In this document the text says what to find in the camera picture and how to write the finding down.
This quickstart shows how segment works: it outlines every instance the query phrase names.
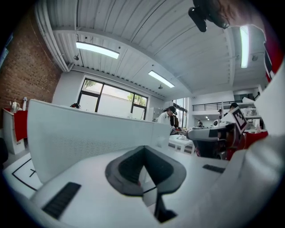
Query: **white desk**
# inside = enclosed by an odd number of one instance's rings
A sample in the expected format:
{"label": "white desk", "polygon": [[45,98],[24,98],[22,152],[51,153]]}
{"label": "white desk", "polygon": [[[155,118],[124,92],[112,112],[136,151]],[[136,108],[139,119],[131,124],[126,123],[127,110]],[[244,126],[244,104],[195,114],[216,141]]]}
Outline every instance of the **white desk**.
{"label": "white desk", "polygon": [[175,145],[175,150],[177,150],[177,147],[180,147],[180,152],[184,152],[186,146],[192,145],[192,153],[193,153],[195,150],[193,142],[191,140],[177,139],[178,137],[181,137],[181,135],[176,134],[176,135],[171,135],[169,137],[169,143]]}

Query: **white partition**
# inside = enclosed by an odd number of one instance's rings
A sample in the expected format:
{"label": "white partition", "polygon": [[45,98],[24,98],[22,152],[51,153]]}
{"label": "white partition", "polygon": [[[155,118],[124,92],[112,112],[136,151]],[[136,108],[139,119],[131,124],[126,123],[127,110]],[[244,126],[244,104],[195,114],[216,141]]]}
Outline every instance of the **white partition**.
{"label": "white partition", "polygon": [[129,147],[166,148],[169,126],[30,100],[28,143],[42,183],[76,162]]}

